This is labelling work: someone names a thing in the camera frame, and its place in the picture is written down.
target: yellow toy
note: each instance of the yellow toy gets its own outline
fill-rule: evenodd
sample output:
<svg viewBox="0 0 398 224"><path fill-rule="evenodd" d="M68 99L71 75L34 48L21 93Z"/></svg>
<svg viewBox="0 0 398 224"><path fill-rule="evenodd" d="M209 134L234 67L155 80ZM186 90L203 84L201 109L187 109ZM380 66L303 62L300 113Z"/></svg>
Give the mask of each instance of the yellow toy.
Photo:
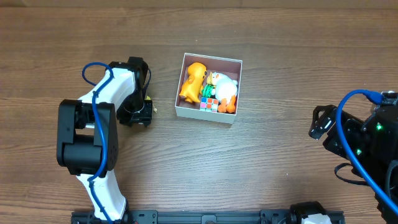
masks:
<svg viewBox="0 0 398 224"><path fill-rule="evenodd" d="M198 95L203 90L203 81L207 75L207 68L204 64L195 62L188 66L188 80L181 87L180 96L186 102L199 103Z"/></svg>

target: wooden floor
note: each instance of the wooden floor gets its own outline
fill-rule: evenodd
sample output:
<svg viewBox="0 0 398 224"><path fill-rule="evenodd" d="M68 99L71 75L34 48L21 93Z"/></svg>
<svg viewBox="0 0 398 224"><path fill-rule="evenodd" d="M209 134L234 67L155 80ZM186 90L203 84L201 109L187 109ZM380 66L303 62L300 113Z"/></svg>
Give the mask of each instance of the wooden floor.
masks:
<svg viewBox="0 0 398 224"><path fill-rule="evenodd" d="M243 60L233 125L176 117L185 52ZM129 56L149 64L158 109L148 128L118 126L116 176L132 208L318 200L349 224L383 223L373 191L338 180L345 160L308 130L317 105L358 88L397 90L398 11L126 8L0 8L0 223L70 223L92 208L57 164L58 105L91 89L86 63ZM103 68L87 76L97 82ZM366 118L370 107L357 97L346 110Z"/></svg>

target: green led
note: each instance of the green led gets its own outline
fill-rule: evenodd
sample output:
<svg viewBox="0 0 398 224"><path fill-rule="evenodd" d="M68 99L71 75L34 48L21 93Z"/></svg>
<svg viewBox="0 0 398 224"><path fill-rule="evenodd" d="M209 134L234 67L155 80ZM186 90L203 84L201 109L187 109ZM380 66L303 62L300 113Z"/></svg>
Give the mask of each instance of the green led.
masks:
<svg viewBox="0 0 398 224"><path fill-rule="evenodd" d="M376 129L378 130L378 131L380 131L381 129L383 129L383 126L381 126L381 124L377 124L377 126L376 126Z"/></svg>

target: open box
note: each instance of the open box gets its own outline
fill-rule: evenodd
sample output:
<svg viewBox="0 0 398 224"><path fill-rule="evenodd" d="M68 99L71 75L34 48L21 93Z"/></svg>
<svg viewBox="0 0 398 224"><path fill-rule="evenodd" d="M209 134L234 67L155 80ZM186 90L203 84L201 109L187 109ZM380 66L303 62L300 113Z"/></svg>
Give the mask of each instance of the open box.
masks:
<svg viewBox="0 0 398 224"><path fill-rule="evenodd" d="M210 72L220 72L229 76L232 80L238 81L238 94L236 95L236 102L235 102L236 110L234 113L230 114L230 113L218 113L218 112L215 113L211 111L201 111L200 103L188 103L179 96L182 85L188 79L187 68L194 62L200 62L206 66L208 72L207 76L210 75ZM178 83L177 97L175 99L175 112L177 113L177 116L232 124L235 120L236 113L238 112L241 74L242 74L242 60L185 53L182 62L180 81ZM202 83L203 87L205 87L206 85L207 76L205 77Z"/></svg>

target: white box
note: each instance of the white box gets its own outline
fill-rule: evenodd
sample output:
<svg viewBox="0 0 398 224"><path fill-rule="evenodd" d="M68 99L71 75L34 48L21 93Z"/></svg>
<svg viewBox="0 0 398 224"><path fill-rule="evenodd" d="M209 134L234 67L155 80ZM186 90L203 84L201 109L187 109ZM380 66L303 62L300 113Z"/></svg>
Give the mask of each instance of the white box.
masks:
<svg viewBox="0 0 398 224"><path fill-rule="evenodd" d="M185 80L188 78L187 67L193 62L200 62L204 64L209 72L220 72L223 73L233 80L238 81L238 94L236 95L236 110L233 114L229 113L215 113L211 111L201 111L200 103L188 103L185 102L179 96L181 87ZM234 123L236 113L238 112L238 101L239 101L239 89L241 87L241 74L242 74L242 60L212 57L206 55L197 55L185 53L182 62L180 81L178 83L177 96L175 99L175 112L177 116L185 118L203 119L207 121L216 121L222 123ZM206 85L206 78L203 82L203 87Z"/></svg>

